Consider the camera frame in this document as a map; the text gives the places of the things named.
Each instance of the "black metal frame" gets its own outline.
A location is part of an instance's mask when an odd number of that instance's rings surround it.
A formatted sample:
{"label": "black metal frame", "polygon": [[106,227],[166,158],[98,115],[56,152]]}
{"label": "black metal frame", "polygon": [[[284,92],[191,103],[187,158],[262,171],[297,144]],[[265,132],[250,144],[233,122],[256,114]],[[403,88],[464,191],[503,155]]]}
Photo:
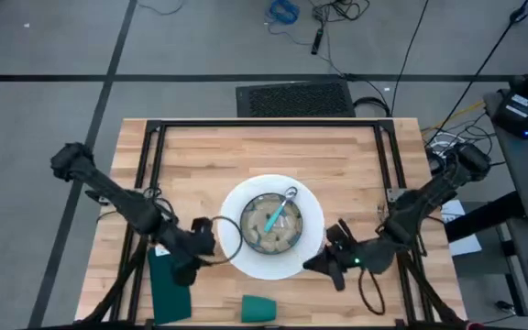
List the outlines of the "black metal frame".
{"label": "black metal frame", "polygon": [[[389,174],[388,162],[386,160],[386,151],[384,141],[382,139],[382,132],[386,132],[389,137],[390,151],[392,154],[392,161],[396,172],[398,188],[406,188],[406,181],[404,179],[404,171],[402,168],[401,154],[396,139],[394,124],[389,119],[379,120],[351,120],[351,119],[263,119],[263,120],[249,120],[249,119],[216,119],[216,120],[149,120],[146,125],[146,132],[142,144],[142,152],[137,169],[136,188],[141,188],[147,167],[147,158],[149,155],[149,144],[153,133],[158,133],[158,143],[156,152],[154,154],[154,162],[152,164],[152,172],[150,177],[150,188],[158,188],[158,178],[160,175],[160,164],[162,161],[162,151],[164,150],[164,143],[166,139],[166,130],[168,127],[368,127],[374,131],[374,138],[376,139],[376,146],[379,156],[380,172],[384,185],[384,193],[388,201],[387,190],[392,188],[391,176]],[[128,262],[133,240],[133,231],[127,228],[126,237],[123,245],[122,255],[120,259],[120,272]],[[412,258],[420,270],[424,273],[424,266],[421,254],[418,251],[417,245],[412,248]],[[401,279],[402,299],[408,322],[417,321],[413,306],[413,294],[411,292],[411,284],[409,282],[409,275],[405,267],[402,266],[401,261],[397,258],[397,265]],[[144,260],[138,263],[136,273],[134,276],[134,283],[130,302],[127,311],[128,322],[135,323],[138,312],[138,300],[142,281],[142,272],[144,269]],[[119,317],[119,310],[121,305],[121,294],[116,297],[114,307],[110,313],[110,321],[116,321]],[[427,322],[433,322],[433,310],[431,304],[427,301],[424,294],[421,294],[421,303],[423,307],[424,319]]]}

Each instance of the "blue cable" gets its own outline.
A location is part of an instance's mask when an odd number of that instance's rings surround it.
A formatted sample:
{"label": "blue cable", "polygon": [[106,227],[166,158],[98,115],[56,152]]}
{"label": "blue cable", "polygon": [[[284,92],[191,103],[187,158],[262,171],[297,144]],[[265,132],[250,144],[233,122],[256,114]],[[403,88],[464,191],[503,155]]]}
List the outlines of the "blue cable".
{"label": "blue cable", "polygon": [[290,0],[274,0],[268,11],[269,17],[274,21],[290,25],[297,21],[301,10]]}

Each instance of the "metal spoon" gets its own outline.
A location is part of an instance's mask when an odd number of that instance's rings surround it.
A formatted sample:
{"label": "metal spoon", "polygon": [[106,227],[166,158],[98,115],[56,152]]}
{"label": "metal spoon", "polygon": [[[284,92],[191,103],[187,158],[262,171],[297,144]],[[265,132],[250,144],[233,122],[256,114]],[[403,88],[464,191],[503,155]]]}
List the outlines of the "metal spoon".
{"label": "metal spoon", "polygon": [[294,187],[291,187],[284,192],[284,201],[280,204],[279,208],[276,209],[274,214],[270,217],[268,222],[266,223],[266,226],[264,227],[265,232],[269,232],[272,229],[272,226],[274,226],[274,223],[276,223],[276,220],[279,218],[279,215],[281,215],[282,209],[284,209],[284,205],[286,205],[287,202],[291,201],[294,196],[297,195],[297,189]]}

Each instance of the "teal handle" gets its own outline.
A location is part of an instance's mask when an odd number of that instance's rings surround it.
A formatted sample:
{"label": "teal handle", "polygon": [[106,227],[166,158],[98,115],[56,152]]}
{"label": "teal handle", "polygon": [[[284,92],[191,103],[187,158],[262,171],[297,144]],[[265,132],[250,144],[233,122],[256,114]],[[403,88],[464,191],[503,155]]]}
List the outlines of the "teal handle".
{"label": "teal handle", "polygon": [[264,227],[265,232],[269,232],[272,229],[272,226],[274,226],[274,223],[276,223],[276,220],[279,218],[279,215],[281,215],[282,209],[284,208],[284,203],[282,203],[278,209],[274,212],[274,214],[270,217],[268,222],[266,223],[266,226]]}

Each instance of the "wooden table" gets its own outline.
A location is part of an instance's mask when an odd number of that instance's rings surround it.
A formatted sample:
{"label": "wooden table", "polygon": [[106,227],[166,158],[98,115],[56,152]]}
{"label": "wooden table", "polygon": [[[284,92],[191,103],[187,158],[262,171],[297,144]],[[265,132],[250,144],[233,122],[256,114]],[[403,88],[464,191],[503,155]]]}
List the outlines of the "wooden table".
{"label": "wooden table", "polygon": [[[405,179],[409,188],[430,180],[416,119],[393,119]],[[111,169],[120,185],[134,187],[147,120],[123,122]],[[393,184],[391,151],[385,143]],[[367,127],[169,127],[160,166],[159,187],[168,198],[180,226],[189,229],[195,217],[218,215],[227,194],[243,180],[260,174],[292,176],[305,184],[324,210],[325,226],[344,218],[358,239],[374,237],[379,224],[377,206],[385,204],[375,137]],[[154,155],[152,141],[149,155]],[[148,157],[148,169],[152,167]],[[143,187],[148,187],[149,172]],[[102,209],[102,213],[111,210]],[[104,297],[116,278],[126,222],[119,214],[97,225],[89,266],[82,286],[76,318],[83,318]],[[425,274],[442,299],[460,317],[466,317],[449,253],[446,233],[435,221],[423,221],[428,257]],[[377,276],[386,302],[386,314],[377,316],[363,305],[358,293],[358,272],[346,274],[346,289],[337,292],[324,275],[303,271],[287,280],[256,280],[233,265],[202,268],[191,287],[194,325],[238,325],[244,294],[270,297],[278,302],[277,325],[393,325],[405,317],[396,262]],[[376,290],[369,276],[363,286],[376,305]],[[423,315],[412,281],[415,311]],[[130,289],[124,290],[121,318],[126,318]],[[137,322],[153,316],[148,263],[144,269]]]}

